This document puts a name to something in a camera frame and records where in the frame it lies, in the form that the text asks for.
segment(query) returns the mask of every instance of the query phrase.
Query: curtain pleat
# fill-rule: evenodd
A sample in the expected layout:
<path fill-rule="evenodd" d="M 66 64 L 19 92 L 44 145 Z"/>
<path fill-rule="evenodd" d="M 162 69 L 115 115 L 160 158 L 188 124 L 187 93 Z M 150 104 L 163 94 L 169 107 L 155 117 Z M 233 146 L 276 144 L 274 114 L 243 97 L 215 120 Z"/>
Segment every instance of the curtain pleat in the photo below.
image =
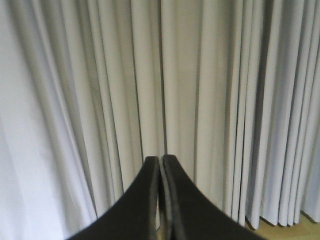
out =
<path fill-rule="evenodd" d="M 69 237 L 164 153 L 241 225 L 320 221 L 318 1 L 12 0 L 0 19 L 0 239 Z"/>
<path fill-rule="evenodd" d="M 281 225 L 288 224 L 288 207 L 293 179 L 293 169 L 295 162 L 295 153 L 297 146 L 297 137 L 299 133 L 300 116 L 304 98 L 305 80 L 308 66 L 308 56 L 311 43 L 311 32 L 313 26 L 314 9 L 316 1 L 308 1 L 303 7 L 303 19 L 301 27 L 301 36 L 299 43 L 299 53 L 297 59 L 296 80 L 292 97 L 292 109 L 289 122 L 289 131 L 287 137 L 287 147 L 284 160 L 282 190 L 279 204 L 279 218 Z"/>

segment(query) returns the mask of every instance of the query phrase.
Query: curtain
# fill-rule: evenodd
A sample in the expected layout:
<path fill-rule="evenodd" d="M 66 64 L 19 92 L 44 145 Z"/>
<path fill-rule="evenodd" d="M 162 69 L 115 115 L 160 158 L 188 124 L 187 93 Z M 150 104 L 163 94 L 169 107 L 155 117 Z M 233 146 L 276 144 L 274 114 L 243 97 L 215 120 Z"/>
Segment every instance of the curtain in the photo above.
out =
<path fill-rule="evenodd" d="M 0 239 L 69 237 L 164 153 L 241 225 L 320 222 L 319 1 L 1 0 L 0 27 Z"/>

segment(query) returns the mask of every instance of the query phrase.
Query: curtain fold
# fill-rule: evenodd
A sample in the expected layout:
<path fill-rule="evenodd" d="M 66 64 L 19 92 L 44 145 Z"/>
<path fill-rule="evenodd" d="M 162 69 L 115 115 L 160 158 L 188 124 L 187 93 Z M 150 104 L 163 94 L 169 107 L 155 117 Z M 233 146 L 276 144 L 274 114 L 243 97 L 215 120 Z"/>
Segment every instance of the curtain fold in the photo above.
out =
<path fill-rule="evenodd" d="M 164 153 L 241 225 L 320 221 L 318 1 L 0 4 L 1 239 L 69 237 Z"/>

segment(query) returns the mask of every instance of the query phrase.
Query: floor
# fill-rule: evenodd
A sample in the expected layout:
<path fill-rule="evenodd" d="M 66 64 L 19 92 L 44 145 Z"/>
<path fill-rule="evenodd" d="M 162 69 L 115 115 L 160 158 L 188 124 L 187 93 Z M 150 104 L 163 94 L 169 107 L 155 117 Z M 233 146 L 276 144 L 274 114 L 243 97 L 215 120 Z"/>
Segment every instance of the floor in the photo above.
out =
<path fill-rule="evenodd" d="M 259 228 L 253 232 L 268 240 L 320 240 L 320 223 L 312 223 L 302 214 L 299 224 L 285 227 L 272 226 L 261 219 Z"/>

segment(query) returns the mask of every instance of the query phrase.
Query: wooden floor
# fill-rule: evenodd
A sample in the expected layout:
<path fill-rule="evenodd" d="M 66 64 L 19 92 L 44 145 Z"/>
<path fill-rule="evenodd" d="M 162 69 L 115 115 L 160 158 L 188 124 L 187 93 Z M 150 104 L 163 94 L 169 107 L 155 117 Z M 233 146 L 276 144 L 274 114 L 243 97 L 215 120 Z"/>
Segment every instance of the wooden floor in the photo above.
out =
<path fill-rule="evenodd" d="M 261 219 L 259 228 L 252 231 L 268 240 L 320 240 L 320 223 L 312 223 L 302 214 L 299 224 L 272 226 Z"/>

